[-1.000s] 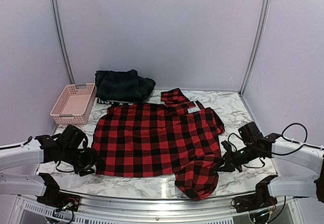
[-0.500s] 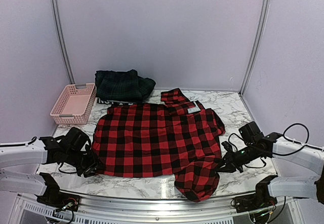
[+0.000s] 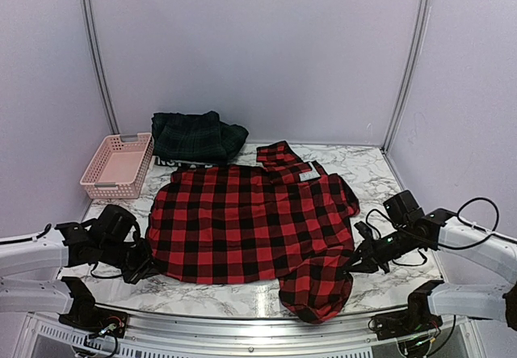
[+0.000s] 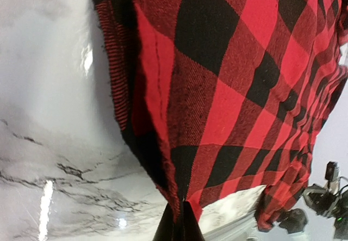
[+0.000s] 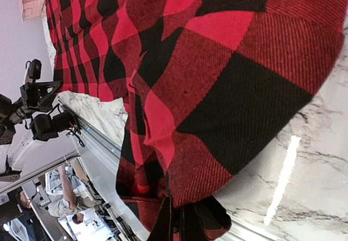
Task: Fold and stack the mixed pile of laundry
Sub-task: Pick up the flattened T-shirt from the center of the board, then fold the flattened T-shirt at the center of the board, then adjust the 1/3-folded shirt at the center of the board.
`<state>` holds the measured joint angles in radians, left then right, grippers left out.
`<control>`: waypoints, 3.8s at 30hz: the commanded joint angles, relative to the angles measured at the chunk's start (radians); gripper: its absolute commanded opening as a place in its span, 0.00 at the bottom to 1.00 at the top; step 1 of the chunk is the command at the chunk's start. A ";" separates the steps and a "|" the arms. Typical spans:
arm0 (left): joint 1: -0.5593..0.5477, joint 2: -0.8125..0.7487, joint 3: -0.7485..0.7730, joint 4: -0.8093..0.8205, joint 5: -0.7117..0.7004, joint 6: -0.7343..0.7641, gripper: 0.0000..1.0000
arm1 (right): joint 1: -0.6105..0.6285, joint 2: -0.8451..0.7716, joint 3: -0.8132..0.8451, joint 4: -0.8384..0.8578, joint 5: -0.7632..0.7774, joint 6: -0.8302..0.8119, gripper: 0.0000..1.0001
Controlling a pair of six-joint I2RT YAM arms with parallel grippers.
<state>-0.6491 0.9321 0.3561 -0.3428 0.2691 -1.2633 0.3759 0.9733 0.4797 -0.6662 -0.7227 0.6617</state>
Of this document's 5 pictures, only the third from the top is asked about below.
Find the red black plaid shirt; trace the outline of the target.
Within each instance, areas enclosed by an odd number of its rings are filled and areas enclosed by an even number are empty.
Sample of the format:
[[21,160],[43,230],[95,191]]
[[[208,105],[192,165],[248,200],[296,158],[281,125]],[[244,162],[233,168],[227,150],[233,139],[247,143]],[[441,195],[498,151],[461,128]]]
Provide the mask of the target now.
[[153,259],[185,283],[277,280],[281,304],[300,320],[330,320],[351,295],[344,267],[359,200],[284,141],[259,147],[256,161],[175,171],[150,209]]

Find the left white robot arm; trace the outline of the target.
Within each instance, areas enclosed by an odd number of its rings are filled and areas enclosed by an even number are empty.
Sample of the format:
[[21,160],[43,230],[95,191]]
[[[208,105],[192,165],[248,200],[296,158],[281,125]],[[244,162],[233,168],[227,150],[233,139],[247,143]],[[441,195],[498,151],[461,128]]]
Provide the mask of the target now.
[[49,224],[38,234],[4,238],[1,311],[69,315],[82,328],[94,330],[102,322],[102,312],[80,279],[22,280],[20,275],[101,263],[118,269],[126,284],[158,274],[137,218],[118,205],[108,204],[98,217],[81,223]]

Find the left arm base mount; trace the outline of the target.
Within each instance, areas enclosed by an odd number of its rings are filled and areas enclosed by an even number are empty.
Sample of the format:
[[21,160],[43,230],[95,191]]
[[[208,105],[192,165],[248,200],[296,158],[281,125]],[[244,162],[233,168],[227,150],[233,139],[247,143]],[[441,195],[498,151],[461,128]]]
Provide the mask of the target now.
[[117,338],[124,337],[129,316],[126,312],[99,308],[97,306],[87,310],[72,310],[68,314],[60,314],[58,321],[66,326],[71,326],[90,334],[101,336],[114,335]]

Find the green plaid skirt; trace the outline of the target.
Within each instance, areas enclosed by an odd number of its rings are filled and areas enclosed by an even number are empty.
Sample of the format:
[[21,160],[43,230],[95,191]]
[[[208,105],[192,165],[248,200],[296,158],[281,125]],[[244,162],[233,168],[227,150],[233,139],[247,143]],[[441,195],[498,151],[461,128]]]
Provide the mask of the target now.
[[152,117],[153,154],[165,160],[226,164],[240,152],[249,132],[226,124],[215,111],[202,115],[158,112]]

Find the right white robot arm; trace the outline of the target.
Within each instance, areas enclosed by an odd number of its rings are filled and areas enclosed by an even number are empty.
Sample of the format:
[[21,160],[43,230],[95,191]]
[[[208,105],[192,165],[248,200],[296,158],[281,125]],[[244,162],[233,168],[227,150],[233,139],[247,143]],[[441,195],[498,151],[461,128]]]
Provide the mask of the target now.
[[388,273],[396,259],[411,251],[433,251],[454,255],[491,272],[501,283],[429,280],[408,295],[405,309],[374,316],[373,326],[379,338],[439,326],[444,315],[498,321],[516,328],[515,239],[499,234],[494,227],[486,229],[468,221],[460,210],[437,208],[425,213],[408,190],[387,199],[384,209],[394,231],[374,238],[366,221],[355,223],[363,241],[345,263],[343,274]]

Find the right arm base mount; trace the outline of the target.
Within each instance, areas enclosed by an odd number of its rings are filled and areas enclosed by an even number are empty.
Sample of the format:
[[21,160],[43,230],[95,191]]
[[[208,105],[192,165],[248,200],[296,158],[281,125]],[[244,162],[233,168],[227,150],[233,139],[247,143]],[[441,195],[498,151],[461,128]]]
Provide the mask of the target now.
[[397,310],[374,315],[368,328],[378,340],[405,337],[424,331],[437,331],[443,320],[436,315],[413,314],[409,310]]

